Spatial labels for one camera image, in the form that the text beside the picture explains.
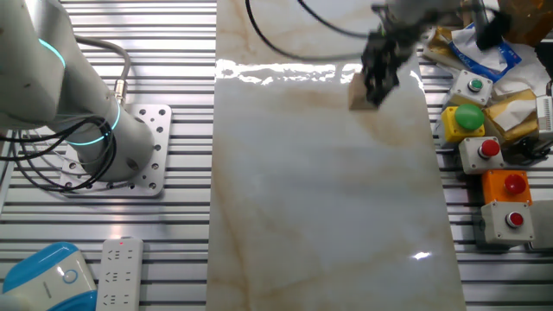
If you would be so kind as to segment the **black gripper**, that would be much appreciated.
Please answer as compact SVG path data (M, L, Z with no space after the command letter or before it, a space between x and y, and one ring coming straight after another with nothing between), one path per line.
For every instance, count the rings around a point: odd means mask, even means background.
M397 71L410 58L417 42L417 26L384 19L369 33L361 56L365 97L381 106L399 85ZM384 76L379 86L378 76Z

